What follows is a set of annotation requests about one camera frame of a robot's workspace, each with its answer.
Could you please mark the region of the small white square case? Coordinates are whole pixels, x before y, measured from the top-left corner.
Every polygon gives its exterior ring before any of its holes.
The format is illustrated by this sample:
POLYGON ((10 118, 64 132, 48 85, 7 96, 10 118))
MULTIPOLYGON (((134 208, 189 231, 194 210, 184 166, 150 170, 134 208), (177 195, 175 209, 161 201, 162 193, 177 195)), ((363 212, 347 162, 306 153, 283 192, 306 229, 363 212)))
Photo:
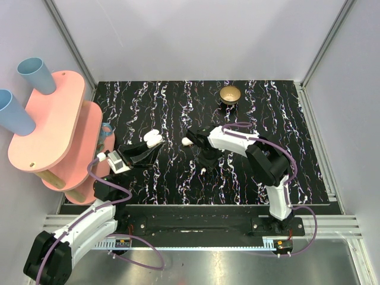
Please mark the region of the small white square case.
POLYGON ((153 148, 163 142, 163 137, 159 130, 152 129, 144 135, 143 140, 148 148, 153 148))

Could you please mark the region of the white oval charging case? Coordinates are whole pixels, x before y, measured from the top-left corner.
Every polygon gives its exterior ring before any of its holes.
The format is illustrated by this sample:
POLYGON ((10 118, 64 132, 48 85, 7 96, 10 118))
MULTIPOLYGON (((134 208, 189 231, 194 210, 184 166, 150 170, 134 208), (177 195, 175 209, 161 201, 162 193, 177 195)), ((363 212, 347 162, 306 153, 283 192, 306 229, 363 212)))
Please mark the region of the white oval charging case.
POLYGON ((181 143, 183 146, 190 146, 193 145, 194 143, 187 137, 182 138, 181 143))

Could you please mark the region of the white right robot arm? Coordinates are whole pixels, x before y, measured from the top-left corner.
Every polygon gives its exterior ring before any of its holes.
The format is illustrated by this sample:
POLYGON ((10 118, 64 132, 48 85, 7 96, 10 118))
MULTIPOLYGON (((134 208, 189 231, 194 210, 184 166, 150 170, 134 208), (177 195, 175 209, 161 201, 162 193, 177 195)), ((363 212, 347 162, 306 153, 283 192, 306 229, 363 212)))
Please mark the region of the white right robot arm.
POLYGON ((200 148, 196 161, 206 170, 218 166, 225 151, 240 154, 248 159, 254 180, 265 186, 270 202, 269 217, 263 222, 265 231, 283 235, 291 228, 294 212, 290 203, 290 172, 296 174, 296 163, 280 146, 264 137, 232 131, 232 126, 244 128, 242 122, 202 129, 188 129, 186 137, 200 148))

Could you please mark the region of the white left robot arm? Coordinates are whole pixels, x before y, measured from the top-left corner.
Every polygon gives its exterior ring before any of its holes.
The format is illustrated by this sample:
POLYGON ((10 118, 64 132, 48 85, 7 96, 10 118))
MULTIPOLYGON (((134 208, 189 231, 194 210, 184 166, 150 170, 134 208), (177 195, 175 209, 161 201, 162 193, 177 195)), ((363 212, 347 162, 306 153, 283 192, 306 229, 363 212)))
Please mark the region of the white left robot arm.
POLYGON ((135 145, 125 145, 119 151, 99 153, 87 166, 95 179, 95 202, 72 222, 49 233, 40 232, 31 247, 23 273, 36 284, 65 284, 76 264, 103 241, 102 246, 112 258, 121 258, 132 240, 150 249, 153 245, 134 235, 126 203, 132 198, 130 190, 121 186, 139 169, 147 169, 157 159, 163 140, 150 139, 135 145))

